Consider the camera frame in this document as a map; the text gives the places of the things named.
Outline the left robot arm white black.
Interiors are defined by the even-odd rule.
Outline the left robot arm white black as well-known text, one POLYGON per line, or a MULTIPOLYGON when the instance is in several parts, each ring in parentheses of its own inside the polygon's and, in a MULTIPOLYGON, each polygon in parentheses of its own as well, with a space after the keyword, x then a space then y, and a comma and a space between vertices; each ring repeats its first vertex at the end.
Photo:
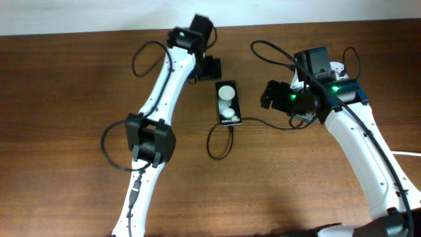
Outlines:
POLYGON ((144 236, 155 184, 175 150, 171 124, 180 92, 190 79, 221 77, 220 59, 205 54, 212 47, 210 36, 216 33, 211 20, 200 14, 194 16, 189 27, 169 31, 162 46, 162 68, 149 98, 138 113, 122 121, 132 161, 127 169, 128 191, 112 236, 144 236))

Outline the black smartphone with white circles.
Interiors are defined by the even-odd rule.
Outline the black smartphone with white circles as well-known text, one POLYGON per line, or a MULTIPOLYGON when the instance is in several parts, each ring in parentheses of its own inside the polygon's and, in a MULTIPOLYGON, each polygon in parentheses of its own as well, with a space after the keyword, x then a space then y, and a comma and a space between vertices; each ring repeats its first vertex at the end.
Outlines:
POLYGON ((242 116, 236 81, 216 82, 215 93, 219 125, 240 125, 242 123, 242 116))

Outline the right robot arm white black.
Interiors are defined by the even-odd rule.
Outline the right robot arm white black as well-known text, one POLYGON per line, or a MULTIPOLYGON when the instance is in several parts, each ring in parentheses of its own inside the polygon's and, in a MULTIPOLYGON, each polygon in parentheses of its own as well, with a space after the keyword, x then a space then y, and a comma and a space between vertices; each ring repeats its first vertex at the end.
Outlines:
POLYGON ((357 79, 330 60, 326 47, 298 52, 291 60, 292 82, 269 81, 261 106, 293 119, 319 120, 328 129, 357 176, 372 218, 361 226, 327 224, 302 235, 419 236, 420 191, 383 139, 357 79))

